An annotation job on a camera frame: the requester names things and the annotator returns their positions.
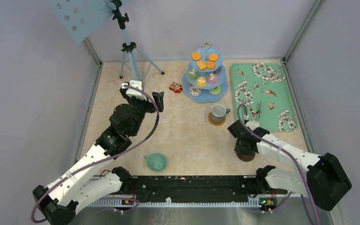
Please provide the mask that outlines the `dark brown saucer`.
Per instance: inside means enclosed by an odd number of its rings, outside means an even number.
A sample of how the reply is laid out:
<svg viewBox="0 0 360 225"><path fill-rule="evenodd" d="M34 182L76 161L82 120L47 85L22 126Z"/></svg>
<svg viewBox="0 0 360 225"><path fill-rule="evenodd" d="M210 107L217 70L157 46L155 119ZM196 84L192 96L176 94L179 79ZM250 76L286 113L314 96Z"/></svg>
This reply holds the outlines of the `dark brown saucer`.
<svg viewBox="0 0 360 225"><path fill-rule="evenodd" d="M254 158L255 158L255 155L256 153L252 153L252 154L249 154L249 155L246 155L246 154L242 154L242 153L239 153L239 152L236 152L236 155L237 157L243 161L243 162L250 162L252 161Z"/></svg>

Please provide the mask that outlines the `white chocolate drizzle donut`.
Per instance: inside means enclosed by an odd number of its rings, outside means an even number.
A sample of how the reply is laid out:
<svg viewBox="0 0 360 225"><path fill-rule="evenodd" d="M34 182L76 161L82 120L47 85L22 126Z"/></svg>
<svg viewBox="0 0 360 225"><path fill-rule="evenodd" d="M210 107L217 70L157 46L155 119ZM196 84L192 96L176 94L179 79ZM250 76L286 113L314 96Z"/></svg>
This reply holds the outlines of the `white chocolate drizzle donut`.
<svg viewBox="0 0 360 225"><path fill-rule="evenodd" d="M202 92L202 90L200 88L197 88L197 87L195 87L193 85L190 85L188 91L189 91L189 94L191 96L194 96L194 97L199 96L201 94L201 92Z"/></svg>

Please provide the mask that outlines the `white grey teacup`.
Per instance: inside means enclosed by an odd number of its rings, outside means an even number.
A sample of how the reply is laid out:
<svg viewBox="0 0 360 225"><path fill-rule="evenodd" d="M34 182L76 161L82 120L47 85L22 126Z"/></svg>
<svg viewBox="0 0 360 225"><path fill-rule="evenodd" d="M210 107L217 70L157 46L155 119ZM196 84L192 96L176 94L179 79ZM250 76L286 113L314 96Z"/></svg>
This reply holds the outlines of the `white grey teacup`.
<svg viewBox="0 0 360 225"><path fill-rule="evenodd" d="M226 108L223 105L214 105L211 109L211 112L217 118L226 116L230 111L230 108Z"/></svg>

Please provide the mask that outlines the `green dome cake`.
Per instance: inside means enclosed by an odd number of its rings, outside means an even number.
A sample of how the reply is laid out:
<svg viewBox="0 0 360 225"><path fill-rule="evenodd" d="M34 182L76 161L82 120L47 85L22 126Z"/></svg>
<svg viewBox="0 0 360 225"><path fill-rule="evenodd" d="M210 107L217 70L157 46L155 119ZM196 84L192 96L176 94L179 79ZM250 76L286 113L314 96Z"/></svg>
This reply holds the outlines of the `green dome cake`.
<svg viewBox="0 0 360 225"><path fill-rule="evenodd" d="M195 68L192 68L187 73L187 78L190 81L195 81L199 77L199 71Z"/></svg>

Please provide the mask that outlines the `orange saucer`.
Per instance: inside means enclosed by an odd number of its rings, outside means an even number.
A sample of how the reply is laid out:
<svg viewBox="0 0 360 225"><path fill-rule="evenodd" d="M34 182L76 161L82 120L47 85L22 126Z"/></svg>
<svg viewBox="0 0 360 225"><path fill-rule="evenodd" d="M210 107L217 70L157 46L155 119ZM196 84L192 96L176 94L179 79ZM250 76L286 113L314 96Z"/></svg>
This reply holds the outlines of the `orange saucer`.
<svg viewBox="0 0 360 225"><path fill-rule="evenodd" d="M218 117L217 118L217 117L215 117L213 115L212 112L210 112L209 115L208 115L208 121L209 121L210 124L212 124L214 126L221 126L221 125L223 125L225 123L226 117L224 116L224 117Z"/></svg>

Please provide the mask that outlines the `yellow dome cake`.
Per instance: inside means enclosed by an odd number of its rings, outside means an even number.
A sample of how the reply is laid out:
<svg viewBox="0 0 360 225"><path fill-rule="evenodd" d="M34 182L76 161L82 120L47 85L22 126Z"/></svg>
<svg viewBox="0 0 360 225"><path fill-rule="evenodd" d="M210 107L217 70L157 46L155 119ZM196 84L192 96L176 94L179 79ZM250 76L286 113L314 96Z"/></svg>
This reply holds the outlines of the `yellow dome cake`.
<svg viewBox="0 0 360 225"><path fill-rule="evenodd" d="M207 80L205 77L203 76L199 76L196 81L195 81L196 85L198 87L205 87L207 85Z"/></svg>

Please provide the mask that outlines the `blue three-tier cake stand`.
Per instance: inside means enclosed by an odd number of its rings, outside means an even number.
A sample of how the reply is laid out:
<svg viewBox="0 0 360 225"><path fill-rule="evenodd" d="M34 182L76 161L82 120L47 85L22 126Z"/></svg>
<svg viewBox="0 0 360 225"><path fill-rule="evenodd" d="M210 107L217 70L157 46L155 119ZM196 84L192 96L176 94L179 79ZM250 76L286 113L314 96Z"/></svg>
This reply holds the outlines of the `blue three-tier cake stand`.
<svg viewBox="0 0 360 225"><path fill-rule="evenodd" d="M209 61L208 59L208 55L210 53L217 53L219 55L219 59L217 61L215 61L216 67L214 69L205 69L205 70L200 70L198 68L198 66L196 65L197 61L194 61L190 58L190 63L188 64L188 69L187 72L183 75L182 81L183 81L183 87L185 88L185 94L186 96L188 96L189 98L191 98L193 101L197 102L197 103L212 103L212 102L217 102L219 101L224 94L228 91L228 82L227 82L227 77L226 77L226 68L223 65L223 56L222 53L217 50L215 47L213 47L213 45L211 45L210 43L206 42L204 43L201 47L197 48L194 52L200 52L202 55L201 60L205 61L205 63L207 64L207 62ZM223 66L225 71L223 71L222 73L218 74L218 81L216 84L208 84L205 87L198 87L195 83L195 81L190 81L187 78L187 73L190 69L195 68L196 70L199 71L199 76L203 76L207 79L207 76L210 73L213 73L216 69L218 69L220 66ZM189 94L189 87L190 85L193 85L197 88L200 88L202 90L201 94L197 97L191 96ZM215 88L216 86L221 86L221 93L218 95L212 95L209 93L209 89Z"/></svg>

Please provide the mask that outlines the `yellow rectangular biscuit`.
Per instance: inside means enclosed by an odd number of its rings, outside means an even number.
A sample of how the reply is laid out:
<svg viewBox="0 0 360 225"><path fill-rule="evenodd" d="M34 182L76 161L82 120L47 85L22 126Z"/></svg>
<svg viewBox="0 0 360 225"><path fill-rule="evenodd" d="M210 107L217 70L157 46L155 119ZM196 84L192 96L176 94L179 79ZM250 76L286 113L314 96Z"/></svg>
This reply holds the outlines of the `yellow rectangular biscuit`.
<svg viewBox="0 0 360 225"><path fill-rule="evenodd" d="M199 68L200 70L205 70L205 69L208 68L207 64L206 64L205 61L203 61L203 60L197 61L197 62L196 62L196 65L198 66L198 68Z"/></svg>

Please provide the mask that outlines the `round orange biscuit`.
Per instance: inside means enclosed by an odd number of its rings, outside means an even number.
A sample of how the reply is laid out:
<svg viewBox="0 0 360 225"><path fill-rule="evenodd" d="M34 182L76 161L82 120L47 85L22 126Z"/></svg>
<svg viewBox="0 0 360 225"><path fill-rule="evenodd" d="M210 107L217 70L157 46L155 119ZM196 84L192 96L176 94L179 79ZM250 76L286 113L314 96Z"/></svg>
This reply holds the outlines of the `round orange biscuit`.
<svg viewBox="0 0 360 225"><path fill-rule="evenodd" d="M199 60L201 60L201 58L202 58L202 55L200 52L193 52L191 54L191 59L194 61L199 61Z"/></svg>
<svg viewBox="0 0 360 225"><path fill-rule="evenodd" d="M210 53L208 55L208 59L209 59L209 61L215 62L215 61L217 61L219 59L219 55L217 53L215 53L215 52Z"/></svg>

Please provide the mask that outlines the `pink dome cake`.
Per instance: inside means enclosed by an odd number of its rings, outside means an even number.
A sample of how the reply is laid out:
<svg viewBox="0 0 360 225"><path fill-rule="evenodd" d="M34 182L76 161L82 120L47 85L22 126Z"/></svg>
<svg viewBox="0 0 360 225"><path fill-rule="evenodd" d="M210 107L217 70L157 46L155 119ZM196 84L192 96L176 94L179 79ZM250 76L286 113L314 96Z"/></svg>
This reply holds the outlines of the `pink dome cake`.
<svg viewBox="0 0 360 225"><path fill-rule="evenodd" d="M216 84L218 82L218 76L215 73L210 73L207 76L207 83L208 84Z"/></svg>

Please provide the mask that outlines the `green glazed donut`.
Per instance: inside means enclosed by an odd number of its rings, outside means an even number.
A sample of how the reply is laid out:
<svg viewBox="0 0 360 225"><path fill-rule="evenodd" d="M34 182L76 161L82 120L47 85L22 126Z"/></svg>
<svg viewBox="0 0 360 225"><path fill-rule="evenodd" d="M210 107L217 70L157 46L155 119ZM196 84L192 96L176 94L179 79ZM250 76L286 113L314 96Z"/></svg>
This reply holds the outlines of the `green glazed donut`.
<svg viewBox="0 0 360 225"><path fill-rule="evenodd" d="M208 91L212 95L218 95L221 93L221 86L216 86L215 88L209 89Z"/></svg>

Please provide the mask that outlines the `small brown cookie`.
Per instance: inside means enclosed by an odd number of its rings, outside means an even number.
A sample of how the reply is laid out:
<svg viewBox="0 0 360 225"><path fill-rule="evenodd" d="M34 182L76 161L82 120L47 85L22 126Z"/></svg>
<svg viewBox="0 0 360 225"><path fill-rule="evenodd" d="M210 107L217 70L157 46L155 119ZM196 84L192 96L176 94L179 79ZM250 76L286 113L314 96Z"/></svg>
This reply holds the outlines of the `small brown cookie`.
<svg viewBox="0 0 360 225"><path fill-rule="evenodd" d="M208 61L207 62L207 68L208 69L214 69L216 67L216 64L214 61Z"/></svg>

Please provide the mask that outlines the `green teacup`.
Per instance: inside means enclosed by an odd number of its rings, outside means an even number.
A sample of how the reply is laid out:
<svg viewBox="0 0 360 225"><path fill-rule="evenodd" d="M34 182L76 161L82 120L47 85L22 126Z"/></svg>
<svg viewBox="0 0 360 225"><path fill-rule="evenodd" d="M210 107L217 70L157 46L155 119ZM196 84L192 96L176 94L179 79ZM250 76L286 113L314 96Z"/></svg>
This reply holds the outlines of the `green teacup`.
<svg viewBox="0 0 360 225"><path fill-rule="evenodd" d="M168 159L161 153L152 153L144 156L147 167L154 172L162 172L168 165Z"/></svg>

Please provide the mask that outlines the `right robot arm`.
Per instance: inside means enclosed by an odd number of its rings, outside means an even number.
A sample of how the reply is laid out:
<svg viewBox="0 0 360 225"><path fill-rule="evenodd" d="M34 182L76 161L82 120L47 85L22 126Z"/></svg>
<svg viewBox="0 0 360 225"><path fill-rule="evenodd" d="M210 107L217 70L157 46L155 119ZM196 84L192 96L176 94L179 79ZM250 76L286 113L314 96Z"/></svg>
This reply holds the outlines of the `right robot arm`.
<svg viewBox="0 0 360 225"><path fill-rule="evenodd" d="M282 189L311 197L315 206L331 211L351 190L352 184L339 159L296 148L259 126L257 121L235 121L228 128L236 139L234 151L241 157L257 153L268 156L290 170L267 165L256 171L256 187L262 193Z"/></svg>

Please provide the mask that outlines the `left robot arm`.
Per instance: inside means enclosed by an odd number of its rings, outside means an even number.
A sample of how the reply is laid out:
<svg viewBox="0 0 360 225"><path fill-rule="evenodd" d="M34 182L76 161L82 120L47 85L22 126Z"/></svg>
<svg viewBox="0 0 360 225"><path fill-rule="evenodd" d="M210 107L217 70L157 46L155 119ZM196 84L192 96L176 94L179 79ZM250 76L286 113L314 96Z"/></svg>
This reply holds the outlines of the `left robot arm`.
<svg viewBox="0 0 360 225"><path fill-rule="evenodd" d="M141 98L129 93L133 90ZM114 168L104 178L89 183L94 174L111 161L144 144L156 131L160 113L164 111L164 92L145 91L126 86L120 90L127 100L118 105L110 117L110 126L93 143L88 152L58 179L46 186L39 185L32 191L35 205L30 219L38 224L68 225L82 211L107 194L130 191L132 182L123 167ZM147 113L155 113L152 130L139 143L132 144Z"/></svg>

